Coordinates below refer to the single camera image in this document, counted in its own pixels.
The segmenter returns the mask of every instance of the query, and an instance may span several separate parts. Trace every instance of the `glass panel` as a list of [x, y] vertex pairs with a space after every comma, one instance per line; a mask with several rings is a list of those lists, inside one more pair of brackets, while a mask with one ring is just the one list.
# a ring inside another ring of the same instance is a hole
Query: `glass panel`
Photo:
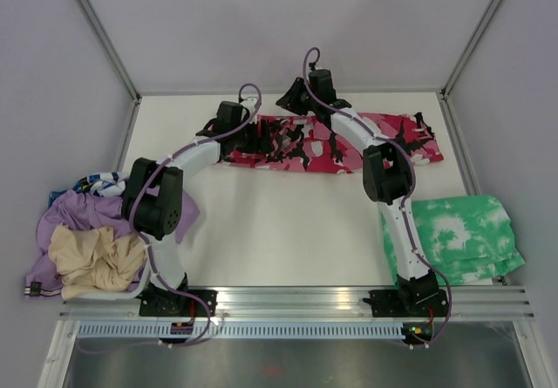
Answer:
[[68, 388], [530, 387], [511, 324], [452, 324], [428, 351], [364, 340], [226, 340], [168, 350], [127, 339], [86, 339]]

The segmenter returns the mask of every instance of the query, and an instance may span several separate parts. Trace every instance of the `vent grille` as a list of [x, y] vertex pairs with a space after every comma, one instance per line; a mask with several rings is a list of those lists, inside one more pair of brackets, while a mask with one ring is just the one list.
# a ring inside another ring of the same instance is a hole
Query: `vent grille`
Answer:
[[[188, 334], [198, 336], [205, 323]], [[254, 339], [402, 339], [401, 323], [220, 323], [206, 337]], [[171, 322], [83, 321], [80, 338], [183, 338], [185, 328]]]

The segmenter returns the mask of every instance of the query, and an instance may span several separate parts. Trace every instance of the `wire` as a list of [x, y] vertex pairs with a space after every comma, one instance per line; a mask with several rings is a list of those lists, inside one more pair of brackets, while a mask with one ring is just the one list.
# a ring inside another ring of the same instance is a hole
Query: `wire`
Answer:
[[412, 230], [411, 230], [411, 224], [409, 222], [409, 217], [408, 217], [407, 213], [405, 212], [405, 202], [411, 197], [412, 193], [415, 190], [415, 187], [417, 186], [417, 176], [415, 174], [414, 165], [412, 164], [411, 158], [406, 153], [404, 148], [401, 145], [399, 145], [397, 142], [395, 142], [394, 140], [390, 140], [389, 138], [377, 137], [374, 134], [374, 132], [368, 127], [368, 125], [366, 125], [361, 119], [353, 118], [352, 115], [349, 115], [348, 113], [343, 112], [343, 110], [341, 110], [341, 109], [336, 109], [335, 107], [333, 107], [331, 105], [328, 105], [327, 103], [324, 103], [320, 98], [318, 98], [318, 96], [310, 88], [310, 83], [308, 81], [308, 68], [307, 67], [309, 66], [310, 54], [314, 51], [316, 52], [316, 59], [311, 64], [315, 66], [317, 64], [317, 62], [320, 60], [320, 56], [321, 56], [321, 52], [320, 52], [319, 48], [317, 48], [315, 46], [310, 48], [306, 52], [306, 56], [304, 57], [304, 62], [303, 62], [303, 81], [304, 81], [304, 86], [306, 87], [306, 92], [320, 106], [323, 106], [330, 111], [333, 111], [335, 113], [338, 113], [338, 114], [344, 116], [345, 118], [350, 118], [351, 120], [355, 121], [367, 133], [369, 133], [370, 136], [372, 138], [374, 138], [375, 140], [385, 142], [385, 143], [388, 143], [388, 144], [394, 146], [404, 156], [406, 163], [409, 165], [409, 168], [411, 170], [411, 187], [409, 189], [409, 192], [401, 200], [400, 207], [401, 207], [401, 214], [403, 215], [403, 221], [405, 222], [405, 229], [407, 231], [407, 234], [409, 235], [409, 241], [411, 242], [412, 252], [427, 268], [429, 268], [432, 272], [434, 272], [436, 275], [438, 275], [442, 278], [442, 280], [444, 281], [444, 284], [446, 285], [446, 288], [447, 288], [448, 307], [447, 307], [446, 318], [444, 319], [444, 322], [442, 323], [442, 326], [439, 329], [438, 334], [435, 337], [432, 337], [432, 340], [430, 341], [430, 343], [432, 343], [435, 340], [437, 340], [444, 333], [444, 331], [446, 330], [447, 323], [448, 323], [448, 321], [450, 319], [450, 316], [452, 314], [452, 305], [453, 305], [452, 288], [451, 288], [451, 285], [450, 285], [449, 281], [447, 280], [446, 276], [442, 272], [440, 272], [438, 269], [434, 268], [422, 255], [419, 254], [419, 248], [418, 248], [417, 243], [414, 241], [414, 238], [412, 236]]
[[420, 342], [422, 342], [423, 344], [429, 344], [430, 343], [428, 340], [426, 340], [425, 338], [417, 336], [415, 333], [411, 333], [411, 335], [413, 337], [415, 337], [417, 340], [419, 340]]
[[434, 309], [432, 307], [428, 307], [428, 312], [430, 313], [430, 320], [428, 320], [428, 324], [426, 325], [426, 328], [430, 327], [430, 326], [434, 326]]
[[191, 299], [190, 300], [190, 321], [188, 322], [188, 324], [194, 324], [195, 322], [195, 305], [194, 305], [194, 300]]
[[[160, 275], [159, 270], [157, 269], [157, 265], [155, 264], [155, 260], [153, 258], [153, 247], [151, 246], [151, 242], [149, 241], [149, 239], [145, 235], [143, 235], [142, 233], [140, 233], [140, 231], [138, 231], [136, 229], [136, 227], [134, 226], [134, 219], [135, 219], [135, 216], [136, 216], [136, 212], [138, 211], [138, 205], [140, 204], [141, 198], [143, 198], [145, 196], [145, 194], [147, 192], [147, 189], [151, 186], [151, 184], [155, 180], [155, 177], [157, 177], [159, 172], [163, 168], [165, 168], [165, 166], [168, 163], [170, 163], [172, 160], [176, 159], [178, 156], [180, 156], [184, 152], [194, 148], [195, 146], [198, 146], [198, 145], [201, 145], [201, 144], [206, 144], [206, 143], [212, 142], [212, 141], [221, 140], [223, 138], [227, 138], [231, 135], [234, 135], [235, 133], [238, 133], [239, 131], [241, 131], [241, 129], [244, 128], [246, 125], [248, 125], [250, 122], [252, 122], [252, 120], [254, 119], [256, 114], [259, 112], [260, 107], [262, 106], [262, 91], [260, 90], [260, 88], [257, 85], [255, 85], [253, 83], [246, 83], [246, 84], [242, 85], [241, 88], [238, 91], [239, 102], [242, 102], [244, 100], [244, 98], [242, 97], [242, 92], [247, 87], [253, 87], [255, 89], [256, 93], [257, 93], [257, 96], [258, 96], [257, 101], [255, 102], [254, 112], [252, 112], [250, 114], [250, 116], [248, 116], [248, 118], [246, 120], [244, 120], [244, 122], [242, 122], [239, 126], [237, 126], [236, 128], [228, 131], [227, 133], [222, 133], [221, 135], [217, 135], [215, 137], [205, 138], [205, 139], [199, 140], [197, 142], [191, 142], [190, 144], [187, 144], [186, 146], [184, 146], [184, 147], [180, 148], [179, 150], [177, 150], [176, 152], [174, 152], [171, 155], [171, 157], [167, 157], [166, 159], [164, 159], [157, 166], [157, 168], [155, 168], [153, 173], [147, 179], [143, 188], [141, 188], [141, 190], [139, 191], [138, 196], [136, 197], [136, 200], [134, 201], [134, 203], [132, 205], [132, 210], [130, 212], [130, 217], [128, 219], [128, 221], [130, 222], [130, 229], [132, 230], [132, 232], [134, 232], [147, 245], [147, 258], [149, 259], [149, 266], [150, 266], [151, 270], [153, 271], [153, 273], [157, 276], [157, 280], [160, 282], [160, 284], [163, 285], [163, 287], [165, 289], [167, 289], [169, 292], [171, 292], [175, 295], [184, 296], [184, 297], [189, 298], [193, 301], [196, 301], [197, 303], [199, 303], [201, 305], [201, 307], [203, 307], [203, 309], [206, 311], [206, 314], [208, 315], [208, 322], [206, 323], [206, 326], [204, 327], [203, 331], [198, 336], [196, 336], [195, 338], [193, 338], [191, 340], [187, 340], [184, 343], [173, 344], [173, 347], [188, 347], [188, 346], [191, 346], [192, 344], [198, 343], [208, 333], [209, 327], [211, 326], [211, 310], [209, 309], [208, 305], [201, 298], [199, 298], [198, 296], [193, 295], [193, 294], [189, 294], [187, 292], [182, 292], [181, 290], [177, 290], [177, 289], [171, 287], [167, 283], [167, 281], [165, 281], [165, 279]], [[116, 349], [116, 351], [118, 351], [120, 349], [125, 349], [127, 347], [139, 346], [139, 345], [144, 345], [144, 344], [153, 344], [153, 342], [138, 342], [136, 344], [127, 344], [127, 345], [124, 345], [124, 346], [120, 346], [119, 348]], [[111, 351], [115, 351], [115, 349], [104, 350], [104, 351], [88, 351], [86, 349], [83, 349], [83, 347], [79, 346], [79, 344], [78, 344], [77, 347], [78, 347], [79, 351], [81, 351], [82, 353], [86, 353], [86, 354], [104, 354], [104, 353], [108, 353], [108, 352], [111, 352]]]

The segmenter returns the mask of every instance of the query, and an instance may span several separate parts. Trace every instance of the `mounting plate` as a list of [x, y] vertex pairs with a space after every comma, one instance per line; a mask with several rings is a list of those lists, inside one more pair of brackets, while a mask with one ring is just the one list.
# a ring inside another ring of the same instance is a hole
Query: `mounting plate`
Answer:
[[432, 296], [418, 304], [414, 310], [408, 310], [403, 305], [397, 289], [375, 289], [371, 290], [368, 294], [369, 298], [363, 298], [363, 301], [371, 306], [373, 317], [428, 318], [430, 316], [429, 307], [432, 307], [435, 317], [445, 317], [447, 315], [447, 296], [443, 289], [440, 289], [436, 296]]
[[[201, 298], [208, 305], [211, 316], [215, 315], [218, 294], [216, 290], [188, 289], [186, 278], [178, 290]], [[185, 296], [178, 296], [157, 288], [151, 283], [141, 293], [139, 298], [141, 299], [141, 306], [139, 307], [140, 317], [190, 317], [191, 308], [194, 308], [194, 316], [196, 318], [208, 316], [200, 303]]]

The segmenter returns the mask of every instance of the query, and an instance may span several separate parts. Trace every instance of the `clothing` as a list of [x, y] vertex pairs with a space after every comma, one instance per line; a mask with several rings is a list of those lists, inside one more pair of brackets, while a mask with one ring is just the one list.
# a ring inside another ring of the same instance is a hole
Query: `clothing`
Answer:
[[[77, 194], [68, 190], [58, 197], [46, 211], [37, 227], [37, 246], [41, 257], [25, 277], [25, 295], [56, 296], [62, 289], [62, 281], [56, 265], [48, 256], [51, 238], [58, 225], [65, 225], [72, 231], [111, 227], [114, 238], [119, 239], [132, 233], [128, 221], [120, 215], [122, 199], [118, 196], [99, 197], [92, 194]], [[186, 192], [182, 193], [182, 216], [175, 230], [178, 244], [200, 215], [200, 210]], [[132, 284], [128, 290], [134, 290]]]
[[[509, 216], [493, 196], [414, 201], [412, 212], [426, 259], [452, 285], [503, 276], [525, 264], [515, 248]], [[396, 282], [397, 258], [384, 219], [382, 229], [385, 255]]]
[[126, 189], [126, 183], [119, 172], [96, 173], [79, 179], [72, 189], [78, 194], [120, 196]]
[[[376, 124], [384, 135], [403, 139], [403, 148], [415, 165], [444, 159], [434, 132], [425, 123], [421, 112], [414, 116], [359, 115], [365, 122]], [[353, 173], [363, 166], [362, 155], [346, 139], [318, 122], [315, 116], [261, 115], [257, 128], [261, 142], [265, 140], [259, 153], [244, 153], [237, 149], [226, 154], [223, 161], [235, 167], [332, 174]]]
[[126, 290], [146, 258], [137, 235], [114, 239], [111, 227], [71, 231], [64, 225], [54, 230], [48, 256], [62, 278], [62, 297], [84, 292]]

